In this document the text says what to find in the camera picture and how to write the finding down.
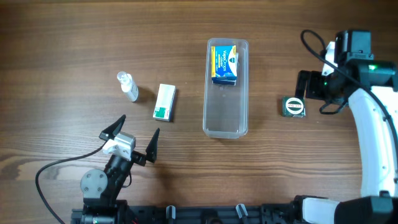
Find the blue yellow VapoDrops box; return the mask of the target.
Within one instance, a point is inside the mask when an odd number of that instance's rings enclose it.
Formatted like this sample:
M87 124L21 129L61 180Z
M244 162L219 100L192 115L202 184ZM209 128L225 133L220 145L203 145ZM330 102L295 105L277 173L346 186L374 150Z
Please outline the blue yellow VapoDrops box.
M238 58L235 45L211 47L211 77L214 80L236 80Z

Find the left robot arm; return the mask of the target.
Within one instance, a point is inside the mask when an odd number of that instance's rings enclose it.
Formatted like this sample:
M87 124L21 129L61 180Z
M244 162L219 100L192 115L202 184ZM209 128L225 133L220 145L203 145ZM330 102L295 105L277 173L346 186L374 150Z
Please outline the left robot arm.
M118 195L125 188L126 179L131 177L134 164L144 167L147 162L156 161L160 129L156 129L143 154L134 150L135 137L121 131L125 120L126 115L122 115L99 134L99 138L104 141L100 149L111 157L103 170L89 170L81 178L81 223L139 222L127 201L119 200Z

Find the white blue Hansaplast box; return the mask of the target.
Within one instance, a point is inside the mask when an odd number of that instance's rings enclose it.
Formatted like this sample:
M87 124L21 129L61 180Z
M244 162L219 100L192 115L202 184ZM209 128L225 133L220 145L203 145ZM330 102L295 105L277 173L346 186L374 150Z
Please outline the white blue Hansaplast box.
M238 55L228 58L220 54L212 56L211 80L213 84L235 86L238 79Z

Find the green round-label box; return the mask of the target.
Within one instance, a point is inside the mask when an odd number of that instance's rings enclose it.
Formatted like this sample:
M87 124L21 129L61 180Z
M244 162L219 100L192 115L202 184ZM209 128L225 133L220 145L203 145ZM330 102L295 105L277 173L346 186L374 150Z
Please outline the green round-label box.
M305 117L305 102L304 99L283 96L282 97L282 116L289 118L303 118Z

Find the white green medicine box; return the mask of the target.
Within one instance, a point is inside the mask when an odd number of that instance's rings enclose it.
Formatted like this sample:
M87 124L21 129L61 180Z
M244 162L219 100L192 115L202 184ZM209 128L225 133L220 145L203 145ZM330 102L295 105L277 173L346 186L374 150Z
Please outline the white green medicine box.
M174 104L176 87L174 85L160 84L153 118L159 121L170 121Z

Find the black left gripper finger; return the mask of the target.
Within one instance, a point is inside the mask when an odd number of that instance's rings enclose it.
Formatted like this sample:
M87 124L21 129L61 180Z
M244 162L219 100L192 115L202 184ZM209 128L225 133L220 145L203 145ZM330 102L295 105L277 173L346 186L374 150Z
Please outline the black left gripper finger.
M126 115L124 114L113 124L102 130L102 132L99 134L99 138L102 140L114 139L116 135L120 133L125 120Z
M159 134L160 134L160 129L157 128L146 148L146 160L151 163L155 163L157 159Z

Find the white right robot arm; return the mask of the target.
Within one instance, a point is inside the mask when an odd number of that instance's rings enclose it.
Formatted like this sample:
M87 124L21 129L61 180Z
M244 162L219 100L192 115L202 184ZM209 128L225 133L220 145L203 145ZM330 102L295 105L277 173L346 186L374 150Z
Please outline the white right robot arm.
M295 96L349 108L362 163L361 195L339 202L315 196L295 198L295 219L303 223L397 222L397 66L376 60L368 30L343 30L315 57L322 71L298 73Z

